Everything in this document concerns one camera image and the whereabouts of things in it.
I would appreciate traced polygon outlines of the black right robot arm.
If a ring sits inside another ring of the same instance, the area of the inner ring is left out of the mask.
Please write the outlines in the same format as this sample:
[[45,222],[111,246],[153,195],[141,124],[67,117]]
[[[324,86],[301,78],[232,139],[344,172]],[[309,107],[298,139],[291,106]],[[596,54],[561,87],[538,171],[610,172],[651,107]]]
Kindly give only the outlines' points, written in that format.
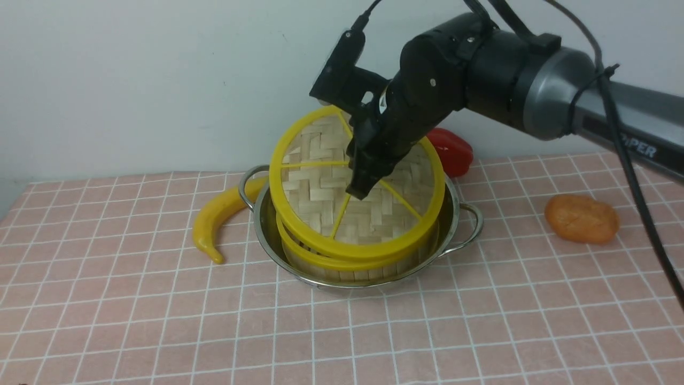
[[541,141],[570,134],[617,150],[599,81],[631,159],[682,182],[682,97],[609,81],[558,36],[522,37],[457,16],[407,42],[398,73],[353,131],[346,192],[362,200],[449,114],[467,109]]

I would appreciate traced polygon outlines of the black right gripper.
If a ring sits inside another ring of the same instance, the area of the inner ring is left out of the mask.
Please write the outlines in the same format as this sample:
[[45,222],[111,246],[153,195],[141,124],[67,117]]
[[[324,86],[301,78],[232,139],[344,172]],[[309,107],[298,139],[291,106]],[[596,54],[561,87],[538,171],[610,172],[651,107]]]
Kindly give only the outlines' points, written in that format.
[[364,200],[382,178],[437,124],[437,108],[410,89],[404,80],[392,80],[354,124],[351,179],[345,192]]

